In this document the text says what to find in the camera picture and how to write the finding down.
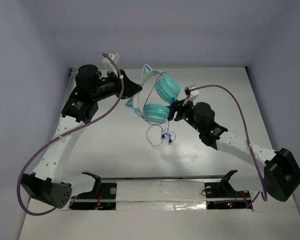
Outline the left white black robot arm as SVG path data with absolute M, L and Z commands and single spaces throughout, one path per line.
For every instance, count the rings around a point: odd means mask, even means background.
M 108 68 L 105 77 L 92 64 L 83 65 L 75 74 L 75 87 L 61 111 L 55 137 L 41 147 L 22 168 L 17 180 L 17 200 L 29 215 L 37 216 L 24 205 L 21 189 L 30 198 L 49 205 L 52 210 L 64 208 L 72 197 L 72 185 L 63 182 L 70 154 L 83 131 L 109 115 L 120 100 L 130 99 L 142 91 L 141 84 L 130 80 L 122 69 Z M 102 116 L 93 119 L 98 103 L 116 96 L 117 101 Z

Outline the teal cat ear headphones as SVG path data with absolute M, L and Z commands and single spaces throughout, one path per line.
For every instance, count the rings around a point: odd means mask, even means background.
M 142 69 L 140 81 L 137 83 L 149 90 L 144 104 L 139 102 L 140 93 L 136 93 L 125 103 L 134 113 L 150 124 L 161 125 L 170 116 L 170 105 L 174 103 L 180 94 L 179 84 L 166 72 L 152 69 L 145 64 Z

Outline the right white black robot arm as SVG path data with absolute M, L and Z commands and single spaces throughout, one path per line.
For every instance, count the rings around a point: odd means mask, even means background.
M 176 100 L 170 105 L 168 119 L 186 121 L 206 146 L 258 167 L 263 181 L 261 189 L 274 199 L 286 202 L 300 185 L 300 167 L 291 151 L 248 143 L 215 122 L 215 112 L 208 103 Z

